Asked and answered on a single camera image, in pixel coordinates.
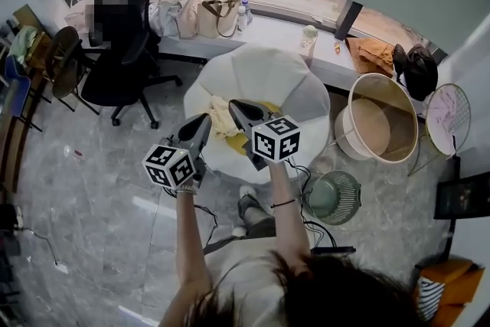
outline white laundry basket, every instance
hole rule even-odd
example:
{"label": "white laundry basket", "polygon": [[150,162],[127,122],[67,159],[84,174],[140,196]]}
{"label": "white laundry basket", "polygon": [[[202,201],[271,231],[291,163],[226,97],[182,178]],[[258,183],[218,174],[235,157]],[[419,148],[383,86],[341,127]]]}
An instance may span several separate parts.
{"label": "white laundry basket", "polygon": [[417,116],[410,98],[381,74],[365,74],[356,80],[348,105],[335,120],[339,147],[359,161],[403,162],[413,153],[417,137]]}

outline green cloth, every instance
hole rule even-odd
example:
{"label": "green cloth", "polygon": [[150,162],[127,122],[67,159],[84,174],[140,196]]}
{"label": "green cloth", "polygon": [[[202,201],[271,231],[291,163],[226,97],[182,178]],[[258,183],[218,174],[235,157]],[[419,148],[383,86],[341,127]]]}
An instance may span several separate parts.
{"label": "green cloth", "polygon": [[15,36],[10,47],[9,55],[14,55],[20,64],[24,64],[25,55],[31,47],[38,30],[33,26],[24,26]]}

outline forearm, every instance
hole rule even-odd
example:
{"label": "forearm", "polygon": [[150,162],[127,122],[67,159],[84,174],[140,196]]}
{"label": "forearm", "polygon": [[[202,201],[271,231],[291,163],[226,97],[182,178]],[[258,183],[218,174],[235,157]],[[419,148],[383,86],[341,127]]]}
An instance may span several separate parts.
{"label": "forearm", "polygon": [[181,285],[203,280],[211,288],[191,194],[177,196],[177,275]]}
{"label": "forearm", "polygon": [[[273,203],[281,204],[294,199],[284,163],[271,162],[269,170],[273,184]],[[302,266],[302,258],[310,255],[310,249],[308,235],[297,202],[278,206],[274,209],[274,216],[279,254],[290,267]]]}

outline brown chair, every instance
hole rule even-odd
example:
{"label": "brown chair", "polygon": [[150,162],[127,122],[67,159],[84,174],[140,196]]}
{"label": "brown chair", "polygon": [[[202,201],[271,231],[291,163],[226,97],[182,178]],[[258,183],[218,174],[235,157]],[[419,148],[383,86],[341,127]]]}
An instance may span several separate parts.
{"label": "brown chair", "polygon": [[75,28],[62,28],[47,50],[45,70],[53,84],[53,97],[75,112],[74,108],[62,100],[73,94],[84,106],[99,115],[78,93],[78,84],[87,72],[87,67],[94,65],[94,61],[85,56],[81,43]]}

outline bottle cap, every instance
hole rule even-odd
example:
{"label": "bottle cap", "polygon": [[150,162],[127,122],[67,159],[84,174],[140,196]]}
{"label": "bottle cap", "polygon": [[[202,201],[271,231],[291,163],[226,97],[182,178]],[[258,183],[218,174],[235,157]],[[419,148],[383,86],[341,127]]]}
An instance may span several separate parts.
{"label": "bottle cap", "polygon": [[317,35],[318,31],[316,30],[315,26],[308,25],[303,28],[303,34],[307,38],[315,38]]}

